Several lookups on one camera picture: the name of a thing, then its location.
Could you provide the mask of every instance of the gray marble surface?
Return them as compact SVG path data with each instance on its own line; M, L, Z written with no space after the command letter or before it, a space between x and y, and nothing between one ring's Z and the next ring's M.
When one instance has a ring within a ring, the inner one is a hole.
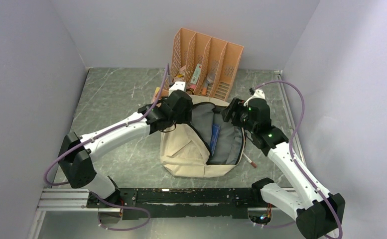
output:
M140 106L149 104L163 73L163 69L91 68L74 115L72 130L78 135L100 130L131 115ZM238 70L228 101L233 97L247 99L250 87L273 79L273 71ZM273 125L290 137L291 129L278 84L265 86L263 90L271 108ZM245 153L258 165L256 169L243 158L237 167L223 177L173 177L159 161L159 134L136 139L109 152L94 164L96 170L111 176L119 187L250 187L253 182L265 177L273 179L281 187L291 187L275 164L250 141L247 141ZM59 169L55 182L62 181L65 181L65 177Z

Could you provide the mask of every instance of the black metal bar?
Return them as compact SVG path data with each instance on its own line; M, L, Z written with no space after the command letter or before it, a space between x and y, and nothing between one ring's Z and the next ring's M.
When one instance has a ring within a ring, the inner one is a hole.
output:
M120 188L125 206L139 207L151 212L153 218L219 217L247 219L248 208L267 207L257 200L253 188ZM106 208L93 195L88 208ZM123 220L145 218L146 214L124 210Z

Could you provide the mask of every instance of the blue object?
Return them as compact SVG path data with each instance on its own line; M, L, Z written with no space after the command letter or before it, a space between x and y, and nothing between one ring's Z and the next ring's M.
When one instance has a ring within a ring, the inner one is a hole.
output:
M220 129L221 129L221 126L219 126L218 124L215 124L215 123L212 124L212 135L211 135L211 145L210 145L211 155L214 155L215 146L217 145L218 135L220 134Z

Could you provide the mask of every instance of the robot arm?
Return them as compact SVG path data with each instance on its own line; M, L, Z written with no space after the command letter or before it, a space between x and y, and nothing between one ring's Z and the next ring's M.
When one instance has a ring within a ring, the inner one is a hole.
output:
M59 165L68 179L70 186L72 188L86 188L107 202L113 204L118 203L120 191L117 185L111 178L98 173L94 169L93 163L109 151L135 138L145 137L158 130L164 130L175 123L190 122L193 104L190 96L184 92L184 87L184 82L175 84L171 88L172 93L170 96L161 100L161 105L155 107L147 117L139 122L118 128L86 144L84 147L78 148L60 161ZM133 113L127 119L97 132L81 136L76 135L74 132L67 134L63 140L60 155L84 139L93 139L95 135L116 125L139 119L150 107L151 105L146 105L138 109L137 113Z
M297 227L306 238L319 238L337 228L329 207L312 184L299 170L298 165L318 186L320 192L328 199L336 214L343 218L344 198L340 194L331 194L300 160L293 151L290 155L288 138L277 127L271 124L269 106L262 90L253 91L247 101L234 98L222 111L225 122L231 121L235 126L251 133L252 143L265 156L274 162L292 184L297 195L293 195L274 183L269 178L255 182L252 187L260 191L259 200L271 203L296 220Z

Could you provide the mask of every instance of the beige backpack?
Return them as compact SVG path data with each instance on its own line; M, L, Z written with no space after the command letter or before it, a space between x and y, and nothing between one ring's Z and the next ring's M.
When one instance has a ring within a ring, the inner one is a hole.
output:
M191 95L192 123L178 124L161 133L160 159L174 176L211 178L224 176L242 157L245 132L220 114L229 103L209 97ZM216 142L213 126L219 126Z

